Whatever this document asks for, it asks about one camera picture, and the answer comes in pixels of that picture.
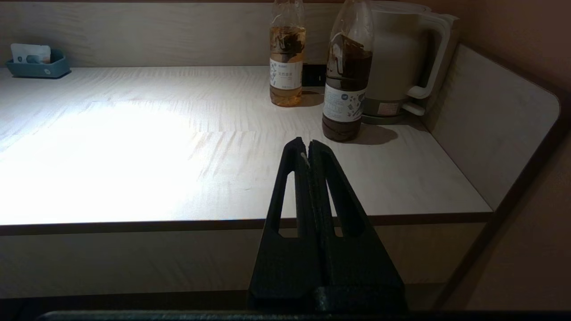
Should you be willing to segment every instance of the white kettle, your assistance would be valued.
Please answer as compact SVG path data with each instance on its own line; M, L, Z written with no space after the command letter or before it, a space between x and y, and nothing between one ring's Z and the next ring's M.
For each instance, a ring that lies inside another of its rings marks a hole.
M458 18L432 13L429 7L406 2L371 1L375 41L363 122L399 121L402 109L416 115L425 110L411 102L436 92L456 47ZM435 33L436 52L427 52L429 32ZM434 55L419 84L427 55Z

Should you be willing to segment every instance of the kettle handle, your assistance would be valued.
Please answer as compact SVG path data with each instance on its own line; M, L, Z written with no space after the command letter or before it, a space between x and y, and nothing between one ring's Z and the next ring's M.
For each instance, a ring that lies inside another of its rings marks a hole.
M426 13L422 15L420 27L422 30L434 30L442 37L426 87L414 86L407 92L407 95L412 98L424 99L430 96L434 89L436 77L438 76L439 69L444 60L444 55L446 54L448 45L450 44L452 26L446 19L440 17L439 14Z

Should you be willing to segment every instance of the plastic bottle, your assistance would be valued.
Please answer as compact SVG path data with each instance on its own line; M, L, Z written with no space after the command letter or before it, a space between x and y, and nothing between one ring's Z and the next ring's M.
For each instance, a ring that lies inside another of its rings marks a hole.
M373 58L373 19L367 0L346 0L331 31L323 134L348 141L359 134Z
M301 102L305 48L303 2L275 0L270 27L270 98L278 106Z

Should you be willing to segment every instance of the brown liquid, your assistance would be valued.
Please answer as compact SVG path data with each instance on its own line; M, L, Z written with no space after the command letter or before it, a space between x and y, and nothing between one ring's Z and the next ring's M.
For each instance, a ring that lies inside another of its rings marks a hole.
M270 58L277 62L303 61L305 48L305 28L271 27ZM301 86L295 89L278 89L270 86L272 103L283 106L295 106L301 102Z
M339 62L338 57L333 54L334 46L342 48L342 62ZM343 35L338 35L329 44L325 82L338 90L363 90L367 88L372 60L372 52L363 50L363 45ZM361 118L352 122L338 122L323 115L321 120L323 134L333 141L343 142L354 139L361 128Z

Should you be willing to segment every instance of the wood grain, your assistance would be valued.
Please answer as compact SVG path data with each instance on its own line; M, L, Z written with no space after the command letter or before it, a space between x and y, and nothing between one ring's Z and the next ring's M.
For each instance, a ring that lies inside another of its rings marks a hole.
M335 143L320 105L276 107L268 81L267 67L1 70L0 224L264 219L298 136L331 147L369 215L489 212L417 120Z
M305 62L325 63L339 3L305 4ZM10 44L61 49L72 67L267 65L271 3L0 2Z
M423 121L495 210L559 114L557 96L459 45Z
M438 283L483 225L376 230L405 282ZM261 230L2 236L0 299L246 290L260 236Z

